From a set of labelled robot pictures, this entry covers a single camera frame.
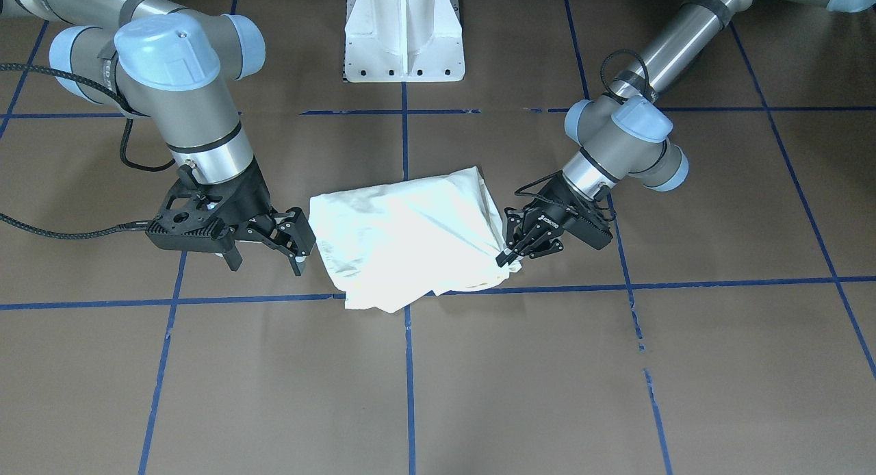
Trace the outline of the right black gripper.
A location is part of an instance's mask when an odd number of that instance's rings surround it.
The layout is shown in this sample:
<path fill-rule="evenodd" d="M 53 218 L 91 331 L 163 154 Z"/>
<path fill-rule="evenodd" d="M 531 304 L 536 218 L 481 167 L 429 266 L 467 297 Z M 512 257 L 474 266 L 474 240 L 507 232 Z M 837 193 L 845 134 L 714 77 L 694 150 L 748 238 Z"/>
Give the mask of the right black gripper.
<path fill-rule="evenodd" d="M 222 245 L 221 258 L 232 272 L 237 272 L 243 263 L 236 243 L 245 241 L 265 244 L 283 253 L 294 275 L 303 275 L 307 257 L 315 248 L 313 229 L 300 207 L 279 212 L 272 206 L 271 194 L 256 159 L 239 175 L 221 183 L 200 183 L 194 173 L 194 164 L 185 163 L 178 169 L 179 180 L 188 187 L 204 187 L 223 197 L 218 215 L 229 226 L 235 243 Z"/>

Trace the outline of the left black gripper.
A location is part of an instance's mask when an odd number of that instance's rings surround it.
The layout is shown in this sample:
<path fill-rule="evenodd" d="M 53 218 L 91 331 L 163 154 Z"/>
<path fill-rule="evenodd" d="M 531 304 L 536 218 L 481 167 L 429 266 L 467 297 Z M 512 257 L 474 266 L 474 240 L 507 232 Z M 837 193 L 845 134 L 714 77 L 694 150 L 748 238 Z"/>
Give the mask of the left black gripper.
<path fill-rule="evenodd" d="M 566 207 L 573 203 L 584 203 L 585 200 L 597 204 L 597 201 L 576 192 L 561 172 L 524 185 L 514 194 L 529 196 L 532 200 L 522 209 L 507 207 L 504 210 L 507 220 L 506 248 L 495 257 L 499 267 L 509 266 L 526 257 L 538 259 L 559 253 L 564 248 L 561 236 L 566 233 L 563 228 L 567 219 Z"/>

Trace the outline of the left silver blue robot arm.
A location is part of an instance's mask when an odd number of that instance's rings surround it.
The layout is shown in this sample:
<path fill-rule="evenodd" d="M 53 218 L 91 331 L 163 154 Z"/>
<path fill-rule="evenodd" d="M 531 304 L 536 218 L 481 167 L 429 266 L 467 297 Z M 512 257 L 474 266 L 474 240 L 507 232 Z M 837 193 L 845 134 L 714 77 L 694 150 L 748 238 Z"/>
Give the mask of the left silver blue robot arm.
<path fill-rule="evenodd" d="M 517 189 L 528 196 L 522 209 L 508 207 L 506 246 L 495 257 L 498 266 L 559 253 L 561 237 L 570 234 L 601 250 L 613 240 L 614 216 L 604 199 L 625 177 L 645 188 L 667 192 L 682 185 L 689 162 L 670 141 L 673 123 L 655 107 L 707 44 L 735 14 L 757 0 L 685 0 L 677 14 L 642 52 L 628 50 L 632 63 L 611 80 L 595 100 L 582 100 L 567 110 L 565 133 L 578 152 L 563 169 Z M 874 0 L 783 0 L 820 6 L 832 12 L 856 13 Z"/>

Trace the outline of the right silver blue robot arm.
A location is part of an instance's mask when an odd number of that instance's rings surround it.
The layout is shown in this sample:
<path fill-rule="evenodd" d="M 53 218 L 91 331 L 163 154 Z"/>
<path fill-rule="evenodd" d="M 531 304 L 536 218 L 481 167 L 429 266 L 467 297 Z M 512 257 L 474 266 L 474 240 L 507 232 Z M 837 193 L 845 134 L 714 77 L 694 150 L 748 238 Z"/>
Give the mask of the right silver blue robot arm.
<path fill-rule="evenodd" d="M 125 116 L 120 159 L 131 168 L 133 122 L 156 124 L 177 170 L 149 220 L 102 231 L 45 231 L 9 216 L 2 220 L 40 237 L 93 239 L 143 231 L 156 247 L 215 253 L 231 270 L 243 262 L 237 242 L 282 253 L 295 275 L 315 248 L 299 207 L 272 206 L 271 195 L 228 89 L 254 75 L 266 59 L 265 39 L 241 14 L 210 16 L 170 0 L 2 0 L 2 17 L 35 16 L 68 23 L 49 50 L 49 66 L 4 63 L 3 70 L 50 75 L 67 91 Z"/>

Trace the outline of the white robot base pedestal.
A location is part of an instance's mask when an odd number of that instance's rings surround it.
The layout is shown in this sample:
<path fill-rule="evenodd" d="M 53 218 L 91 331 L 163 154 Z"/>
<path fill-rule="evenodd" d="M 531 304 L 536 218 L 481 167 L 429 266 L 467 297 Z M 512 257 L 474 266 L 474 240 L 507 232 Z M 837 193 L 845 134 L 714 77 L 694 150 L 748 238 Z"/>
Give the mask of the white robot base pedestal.
<path fill-rule="evenodd" d="M 346 0 L 350 83 L 442 83 L 466 73 L 461 0 Z"/>

